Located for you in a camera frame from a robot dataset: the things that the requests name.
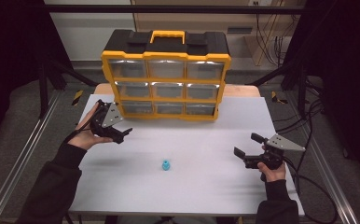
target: gray carpet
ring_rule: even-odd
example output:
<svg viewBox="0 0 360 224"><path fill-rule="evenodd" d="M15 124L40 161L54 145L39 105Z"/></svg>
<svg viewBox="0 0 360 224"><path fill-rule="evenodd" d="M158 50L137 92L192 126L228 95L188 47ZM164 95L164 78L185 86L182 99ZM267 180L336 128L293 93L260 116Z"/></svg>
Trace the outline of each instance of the gray carpet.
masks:
<svg viewBox="0 0 360 224"><path fill-rule="evenodd" d="M256 76L247 76L243 73L228 74L227 83L243 84L250 82ZM0 187L4 183L7 174L26 143L29 134L32 132L39 113L38 83L33 82L21 87L11 95L10 109L0 127ZM71 105L76 91L84 90L78 105ZM271 100L271 92L276 91L278 98L287 100L289 94L293 92L283 92L275 80L259 88L262 96L266 98L272 120L288 119L294 115L294 109L290 104L274 103ZM84 105L88 100L88 95L93 92L93 88L81 84L69 84L66 91L62 93L62 98L56 107L51 120L48 123L42 138L39 140L35 151L27 163L21 179L14 189L9 201L2 213L1 218L17 217L21 205L27 193L35 182L35 178L45 161L51 160L56 153L63 138L69 134L76 126L83 111ZM313 94L307 95L307 100L312 102L316 99ZM286 121L274 122L275 128L280 129L296 121L292 118ZM360 164L357 161L345 159L342 156L342 146L337 138L335 131L330 124L329 118L324 114L317 114L312 119L313 136L324 151L325 158L328 160L337 180L344 191L356 217L360 222ZM284 137L300 144L306 143L306 137L300 130L295 129L291 133L283 134ZM296 165L300 155L297 153L286 153ZM307 152L305 160L300 169L302 175L317 182L320 186L325 184L320 176L311 153ZM323 221L328 221L333 217L333 208L330 201L319 189L301 180L300 199L307 214ZM102 219L101 217L88 217L88 219ZM252 217L247 217L245 223L252 223ZM301 219L303 223L310 222L307 218Z"/></svg>

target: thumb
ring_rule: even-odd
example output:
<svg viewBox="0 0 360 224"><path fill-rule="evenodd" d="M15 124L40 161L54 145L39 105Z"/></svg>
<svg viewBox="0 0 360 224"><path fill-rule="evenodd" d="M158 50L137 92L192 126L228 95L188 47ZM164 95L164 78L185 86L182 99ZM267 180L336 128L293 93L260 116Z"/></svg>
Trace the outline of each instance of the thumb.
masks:
<svg viewBox="0 0 360 224"><path fill-rule="evenodd" d="M112 138L109 137L97 137L95 138L95 143L109 143L109 142L113 142Z"/></svg>
<svg viewBox="0 0 360 224"><path fill-rule="evenodd" d="M258 166L258 170L264 174L270 169L264 162L259 162L257 166Z"/></svg>

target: plastic drawer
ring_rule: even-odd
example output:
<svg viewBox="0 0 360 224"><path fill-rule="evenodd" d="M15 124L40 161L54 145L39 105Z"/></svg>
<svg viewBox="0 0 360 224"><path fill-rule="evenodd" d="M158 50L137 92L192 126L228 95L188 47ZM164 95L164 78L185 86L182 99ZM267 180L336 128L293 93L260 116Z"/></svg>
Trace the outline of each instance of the plastic drawer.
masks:
<svg viewBox="0 0 360 224"><path fill-rule="evenodd" d="M153 97L183 98L183 83L152 82Z"/></svg>
<svg viewBox="0 0 360 224"><path fill-rule="evenodd" d="M122 101L122 108L127 114L152 114L151 102L145 101Z"/></svg>
<svg viewBox="0 0 360 224"><path fill-rule="evenodd" d="M219 85L187 84L187 98L214 100L217 98L219 87Z"/></svg>
<svg viewBox="0 0 360 224"><path fill-rule="evenodd" d="M149 97L150 89L147 82L115 82L119 96L124 97Z"/></svg>
<svg viewBox="0 0 360 224"><path fill-rule="evenodd" d="M156 102L154 103L155 111L157 114L182 114L183 103L177 102Z"/></svg>
<svg viewBox="0 0 360 224"><path fill-rule="evenodd" d="M144 60L109 59L114 77L147 77Z"/></svg>
<svg viewBox="0 0 360 224"><path fill-rule="evenodd" d="M215 104L186 103L187 115L213 115Z"/></svg>
<svg viewBox="0 0 360 224"><path fill-rule="evenodd" d="M224 63L215 62L188 62L187 78L217 79L223 74Z"/></svg>
<svg viewBox="0 0 360 224"><path fill-rule="evenodd" d="M151 77L183 78L184 62L170 60L148 61L148 69Z"/></svg>

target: white table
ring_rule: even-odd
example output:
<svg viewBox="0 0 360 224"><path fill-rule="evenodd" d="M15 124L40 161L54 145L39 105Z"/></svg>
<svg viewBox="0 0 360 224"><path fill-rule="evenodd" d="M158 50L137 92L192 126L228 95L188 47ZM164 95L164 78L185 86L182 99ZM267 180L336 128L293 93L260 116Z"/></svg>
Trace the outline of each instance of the white table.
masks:
<svg viewBox="0 0 360 224"><path fill-rule="evenodd" d="M90 96L84 115L102 99ZM115 128L133 131L120 145L91 148L80 164L83 175L71 212L102 215L242 216L255 214L266 200L258 170L245 169L233 155L262 153L251 133L275 134L264 98L223 97L216 121L126 119ZM163 160L171 164L161 168ZM298 202L291 176L290 198Z"/></svg>

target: black sleeve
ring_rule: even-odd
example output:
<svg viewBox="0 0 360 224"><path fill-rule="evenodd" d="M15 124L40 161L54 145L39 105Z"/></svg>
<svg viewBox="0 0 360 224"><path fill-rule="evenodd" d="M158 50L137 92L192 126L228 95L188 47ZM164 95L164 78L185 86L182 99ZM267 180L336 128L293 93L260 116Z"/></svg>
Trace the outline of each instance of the black sleeve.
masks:
<svg viewBox="0 0 360 224"><path fill-rule="evenodd" d="M267 200L262 202L256 214L256 224L299 223L298 205L288 197L285 180L265 183Z"/></svg>
<svg viewBox="0 0 360 224"><path fill-rule="evenodd" d="M86 152L72 145L61 145L55 159L41 169L16 223L62 224L75 198L81 177L78 165Z"/></svg>

